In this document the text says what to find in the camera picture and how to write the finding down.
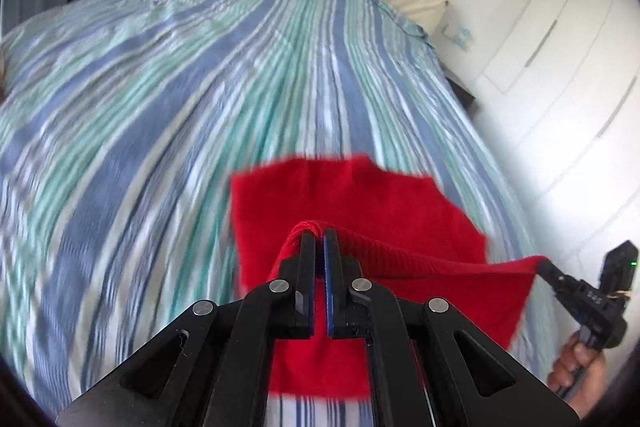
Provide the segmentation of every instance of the bed sheet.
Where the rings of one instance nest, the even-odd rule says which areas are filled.
[[[424,31],[380,0],[80,0],[1,44],[0,352],[55,415],[197,299],[234,298],[229,175],[365,153],[428,173],[500,262],[537,253]],[[512,353],[556,347],[535,286]],[[370,423],[270,397],[270,425]]]

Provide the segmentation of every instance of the cabinet handle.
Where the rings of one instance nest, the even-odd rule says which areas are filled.
[[[540,53],[540,50],[542,49],[542,46],[545,45],[545,42],[549,38],[549,35],[551,35],[551,32],[556,27],[556,24],[558,24],[558,19],[556,19],[555,21],[553,21],[551,23],[551,26],[549,26],[549,29],[546,31],[545,36],[542,37],[542,40],[540,41],[540,44],[538,44],[538,47],[536,48],[536,50],[529,57],[529,60],[527,60],[527,62],[524,63],[524,67],[525,68],[528,68],[531,65],[531,63],[533,62],[534,58],[536,58],[538,56],[538,54]]]
[[[598,131],[598,133],[596,134],[596,138],[602,138],[602,135],[605,134],[607,132],[607,129],[609,128],[609,126],[613,123],[613,121],[616,119],[616,117],[618,116],[618,113],[620,112],[620,109],[622,109],[622,106],[625,105],[626,99],[629,98],[629,95],[631,94],[631,90],[634,88],[634,86],[636,85],[636,80],[638,80],[638,75],[636,74],[636,76],[634,76],[631,79],[631,82],[629,83],[629,87],[626,88],[625,94],[622,95],[622,98],[620,98],[620,101],[618,102],[618,105],[616,106],[616,108],[613,110],[613,112],[611,113],[611,116],[609,117],[609,119],[604,123],[604,125],[602,126],[602,128]]]

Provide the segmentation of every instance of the white wardrobe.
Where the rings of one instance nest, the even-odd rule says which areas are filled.
[[[472,85],[475,124],[541,253],[591,283],[607,250],[640,247],[639,68],[638,0],[530,0]],[[640,333],[638,311],[640,299],[613,366]]]

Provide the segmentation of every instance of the striped bedspread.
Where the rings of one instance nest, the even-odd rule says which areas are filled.
[[[193,301],[234,298],[237,169],[366,153],[433,176],[491,261],[535,253],[422,29],[380,0],[80,0],[0,50],[0,351],[52,415]],[[536,287],[512,349],[539,377],[552,330]],[[370,406],[275,396],[268,419]]]

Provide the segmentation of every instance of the red garment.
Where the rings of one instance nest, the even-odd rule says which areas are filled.
[[[365,277],[412,301],[446,298],[507,348],[542,259],[487,264],[484,236],[431,178],[385,172],[365,156],[297,158],[235,174],[231,192],[243,292],[276,277],[302,230],[320,238],[331,227],[340,253],[358,259]],[[270,391],[369,396],[364,341],[326,337],[317,284],[316,334],[276,343]]]

